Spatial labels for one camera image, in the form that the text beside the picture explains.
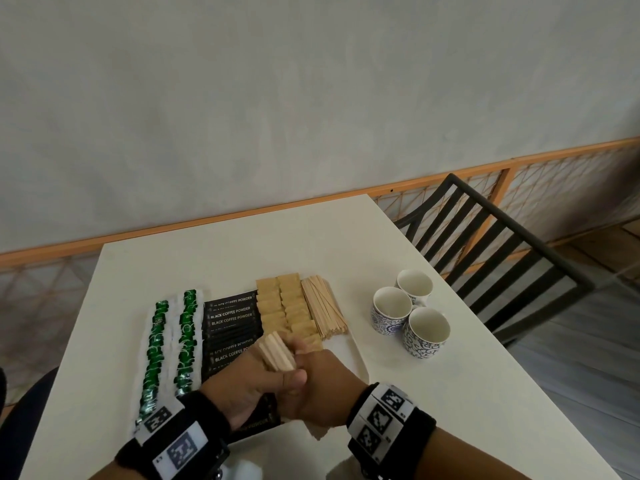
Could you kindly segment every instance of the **black chair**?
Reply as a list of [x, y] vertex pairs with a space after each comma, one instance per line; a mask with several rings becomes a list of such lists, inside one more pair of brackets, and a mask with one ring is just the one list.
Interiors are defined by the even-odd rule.
[[[505, 346], [509, 346], [521, 339], [528, 331], [546, 322], [594, 290], [595, 286], [593, 282], [584, 274], [574, 269], [565, 259], [551, 250], [544, 242], [517, 224], [511, 217], [452, 173], [444, 179], [443, 183], [441, 183], [436, 191], [432, 193], [427, 201], [421, 204], [420, 207], [405, 217], [398, 219], [395, 222], [396, 226], [401, 230], [408, 226], [405, 236], [409, 241], [413, 242], [418, 227], [420, 227], [425, 215], [430, 209], [433, 209], [436, 204], [439, 204], [439, 202], [443, 200], [445, 200], [444, 204], [415, 245], [421, 253], [424, 251], [424, 257], [427, 261], [432, 261], [439, 251], [444, 252], [440, 253], [441, 257], [437, 259], [433, 265], [439, 273], [443, 273], [447, 266], [453, 262], [454, 258], [461, 256], [462, 250], [465, 249], [469, 240], [473, 238], [485, 220], [491, 217], [495, 218], [494, 224], [487, 229], [480, 240], [455, 263], [445, 279], [449, 286], [453, 286], [465, 271], [468, 270], [469, 266], [476, 263], [476, 260], [482, 256], [493, 241], [498, 239], [499, 236], [502, 238], [503, 231], [511, 234], [504, 243], [484, 261], [484, 264], [471, 275], [468, 281], [456, 291], [460, 298], [466, 298], [471, 291], [475, 290], [485, 278], [496, 270], [498, 265], [521, 247], [523, 243], [531, 247], [529, 252], [471, 304], [470, 308], [473, 313], [478, 314], [484, 310], [514, 284], [517, 279], [542, 259], [546, 259], [552, 265], [548, 271], [544, 272], [538, 279], [517, 294], [515, 298], [510, 300], [510, 302], [484, 323]], [[453, 215], [449, 223], [444, 226], [444, 229], [442, 229], [437, 238], [430, 243], [456, 205], [459, 207], [458, 211]], [[470, 219], [468, 225], [462, 229], [455, 241], [451, 243], [448, 249], [444, 250], [443, 246], [451, 240], [453, 233], [464, 222], [465, 218], [473, 216], [475, 212], [477, 212], [475, 217]], [[496, 331], [564, 277], [569, 277], [575, 286], [516, 323]]]

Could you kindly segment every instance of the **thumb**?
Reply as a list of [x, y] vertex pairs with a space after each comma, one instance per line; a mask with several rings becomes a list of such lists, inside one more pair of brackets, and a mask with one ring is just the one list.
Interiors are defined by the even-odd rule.
[[260, 374], [257, 388], [261, 393], [265, 392], [287, 392], [302, 387], [307, 382], [307, 371], [295, 369], [286, 372], [268, 372]]

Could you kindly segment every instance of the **cup rim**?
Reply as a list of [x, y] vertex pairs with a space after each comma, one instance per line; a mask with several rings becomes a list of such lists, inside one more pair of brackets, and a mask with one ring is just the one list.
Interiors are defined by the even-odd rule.
[[[396, 291], [402, 292], [405, 295], [405, 297], [407, 298], [407, 300], [409, 300], [409, 313], [407, 313], [406, 315], [403, 315], [401, 317], [390, 317], [386, 313], [382, 313], [380, 311], [380, 309], [378, 308], [378, 306], [376, 305], [376, 295], [382, 290], [393, 290], [393, 293], [395, 293]], [[376, 311], [380, 315], [384, 316], [384, 318], [386, 318], [388, 320], [406, 320], [409, 317], [409, 315], [411, 315], [411, 313], [413, 311], [413, 303], [411, 301], [411, 297], [408, 295], [408, 293], [406, 291], [404, 291], [404, 290], [402, 290], [400, 288], [396, 288], [395, 286], [383, 286], [382, 288], [379, 288], [378, 290], [376, 290], [376, 292], [373, 293], [372, 303], [373, 303], [373, 307], [376, 309]]]
[[[423, 295], [416, 295], [416, 294], [409, 293], [409, 291], [407, 291], [404, 288], [402, 288], [402, 285], [400, 284], [400, 277], [401, 277], [400, 275], [403, 274], [403, 273], [420, 273], [421, 275], [423, 275], [425, 278], [427, 278], [429, 280], [429, 284], [430, 284], [429, 292], [427, 294], [423, 294]], [[412, 296], [414, 298], [425, 298], [427, 296], [430, 296], [431, 293], [433, 293], [433, 280], [429, 277], [429, 275], [427, 273], [425, 273], [421, 269], [403, 269], [402, 271], [400, 271], [400, 273], [398, 273], [398, 275], [396, 277], [396, 283], [398, 285], [398, 288], [400, 288], [402, 291], [407, 293], [407, 295]]]
[[[416, 331], [413, 329], [412, 325], [411, 325], [411, 317], [412, 317], [412, 315], [414, 315], [414, 314], [416, 314], [416, 315], [417, 315], [417, 313], [416, 313], [416, 312], [418, 312], [419, 310], [422, 310], [423, 312], [424, 312], [424, 310], [429, 310], [429, 311], [432, 311], [432, 312], [436, 312], [436, 313], [437, 313], [437, 314], [438, 314], [438, 315], [439, 315], [439, 316], [444, 320], [444, 322], [447, 324], [447, 327], [448, 327], [448, 329], [449, 329], [449, 330], [448, 330], [448, 333], [447, 333], [447, 338], [446, 338], [446, 339], [441, 340], [441, 341], [439, 341], [439, 342], [434, 342], [434, 341], [432, 341], [432, 340], [427, 340], [427, 339], [425, 339], [425, 338], [421, 337], [420, 335], [418, 335], [418, 332], [416, 332]], [[414, 334], [414, 335], [415, 335], [418, 339], [420, 339], [421, 341], [423, 341], [423, 342], [427, 342], [428, 344], [434, 344], [434, 345], [443, 344], [443, 343], [444, 343], [444, 342], [446, 342], [446, 341], [450, 338], [450, 336], [451, 336], [451, 323], [449, 323], [449, 320], [447, 320], [447, 317], [446, 317], [446, 316], [444, 315], [444, 313], [442, 313], [441, 311], [436, 310], [435, 308], [432, 308], [432, 307], [430, 307], [430, 306], [420, 306], [420, 307], [418, 307], [418, 308], [416, 308], [416, 309], [412, 310], [412, 311], [411, 311], [411, 313], [409, 314], [409, 317], [408, 317], [408, 318], [407, 318], [407, 320], [406, 320], [406, 325], [409, 327], [409, 329], [411, 330], [412, 334]]]

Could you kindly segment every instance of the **hand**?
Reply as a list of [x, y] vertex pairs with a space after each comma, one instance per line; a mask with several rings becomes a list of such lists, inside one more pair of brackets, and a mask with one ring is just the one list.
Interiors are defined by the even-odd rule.
[[280, 414], [325, 428], [345, 424], [367, 384], [329, 350], [298, 354], [296, 363], [307, 371], [307, 383], [299, 391], [278, 395]]
[[[306, 350], [302, 340], [282, 338], [293, 353]], [[224, 414], [233, 431], [251, 416], [263, 394], [292, 393], [301, 389], [306, 381], [307, 373], [299, 369], [289, 372], [267, 371], [260, 349], [254, 344], [215, 376], [207, 379], [200, 391]]]

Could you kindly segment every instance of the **white wall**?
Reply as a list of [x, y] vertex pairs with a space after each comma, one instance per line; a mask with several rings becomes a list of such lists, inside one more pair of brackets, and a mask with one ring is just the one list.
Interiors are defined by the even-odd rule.
[[640, 0], [0, 0], [0, 252], [640, 133]]

